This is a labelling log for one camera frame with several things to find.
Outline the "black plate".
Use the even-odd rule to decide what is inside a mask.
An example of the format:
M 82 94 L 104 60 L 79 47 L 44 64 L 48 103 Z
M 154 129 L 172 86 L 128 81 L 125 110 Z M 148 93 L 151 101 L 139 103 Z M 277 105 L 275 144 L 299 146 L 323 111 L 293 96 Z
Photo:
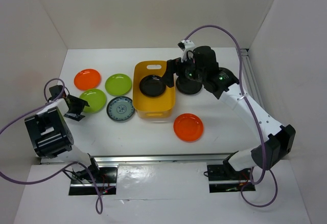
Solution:
M 202 84 L 187 78 L 178 77 L 176 79 L 177 89 L 185 95 L 195 95 L 202 89 Z
M 161 96 L 166 91 L 166 85 L 160 76 L 148 75 L 140 81 L 139 90 L 143 95 L 155 98 Z

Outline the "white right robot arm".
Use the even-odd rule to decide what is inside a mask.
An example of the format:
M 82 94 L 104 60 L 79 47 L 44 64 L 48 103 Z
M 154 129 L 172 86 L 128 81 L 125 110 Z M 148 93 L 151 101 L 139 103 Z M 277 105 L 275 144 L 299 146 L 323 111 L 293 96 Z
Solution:
M 296 134 L 294 127 L 284 126 L 274 119 L 243 90 L 241 80 L 229 69 L 219 66 L 216 53 L 211 47 L 196 47 L 191 41 L 182 41 L 178 46 L 183 55 L 167 61 L 162 77 L 166 86 L 174 86 L 175 75 L 201 83 L 259 136 L 258 147 L 237 151 L 225 160 L 225 177 L 234 179 L 241 170 L 255 166 L 270 170 L 291 151 Z

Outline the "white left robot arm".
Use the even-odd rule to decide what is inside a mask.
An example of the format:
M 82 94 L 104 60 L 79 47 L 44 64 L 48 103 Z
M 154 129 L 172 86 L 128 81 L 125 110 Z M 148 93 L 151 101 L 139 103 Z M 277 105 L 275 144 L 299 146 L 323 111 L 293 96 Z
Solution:
M 31 143 L 40 158 L 58 158 L 65 163 L 77 162 L 73 165 L 75 179 L 94 183 L 99 180 L 101 170 L 90 154 L 81 151 L 74 143 L 66 118 L 81 121 L 85 116 L 84 108 L 88 102 L 65 92 L 63 85 L 49 88 L 51 97 L 48 105 L 36 114 L 25 118 Z

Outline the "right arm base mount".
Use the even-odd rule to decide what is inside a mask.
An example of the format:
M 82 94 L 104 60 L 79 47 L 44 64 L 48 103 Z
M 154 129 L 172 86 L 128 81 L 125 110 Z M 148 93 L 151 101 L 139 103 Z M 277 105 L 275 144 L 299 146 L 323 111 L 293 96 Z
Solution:
M 228 171 L 222 164 L 207 165 L 203 175 L 208 179 L 210 193 L 240 192 L 245 186 L 245 191 L 255 191 L 255 186 L 250 183 L 250 168 L 242 171 Z

